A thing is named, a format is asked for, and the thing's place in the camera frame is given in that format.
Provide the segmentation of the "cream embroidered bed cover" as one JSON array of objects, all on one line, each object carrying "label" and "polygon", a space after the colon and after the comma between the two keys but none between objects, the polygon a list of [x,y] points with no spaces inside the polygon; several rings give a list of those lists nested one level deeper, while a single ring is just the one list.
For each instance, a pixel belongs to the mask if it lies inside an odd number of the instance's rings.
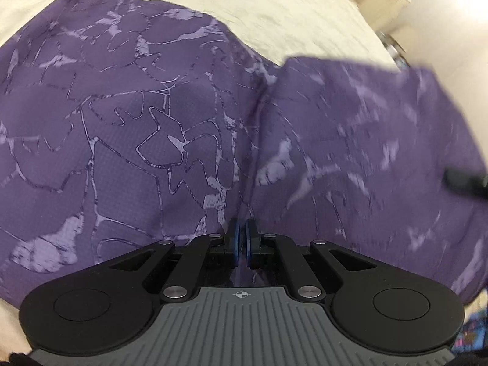
[{"label": "cream embroidered bed cover", "polygon": [[1,355],[52,279],[223,228],[289,57],[392,68],[349,0],[1,0]]}]

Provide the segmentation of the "purple patterned garment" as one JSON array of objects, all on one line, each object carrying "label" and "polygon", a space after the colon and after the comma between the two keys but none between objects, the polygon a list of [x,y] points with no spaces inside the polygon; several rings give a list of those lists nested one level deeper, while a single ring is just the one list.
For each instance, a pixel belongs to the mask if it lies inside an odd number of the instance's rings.
[{"label": "purple patterned garment", "polygon": [[423,275],[487,283],[485,166],[426,69],[276,65],[164,1],[55,0],[1,48],[1,296],[253,217]]}]

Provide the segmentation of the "small items on nightstand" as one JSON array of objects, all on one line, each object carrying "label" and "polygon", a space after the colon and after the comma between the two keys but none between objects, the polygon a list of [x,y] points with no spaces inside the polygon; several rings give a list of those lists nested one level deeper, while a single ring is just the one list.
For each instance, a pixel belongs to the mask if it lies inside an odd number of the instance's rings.
[{"label": "small items on nightstand", "polygon": [[383,31],[378,31],[376,35],[395,63],[399,63],[401,60],[405,61],[405,49],[395,40],[393,36],[384,33]]}]

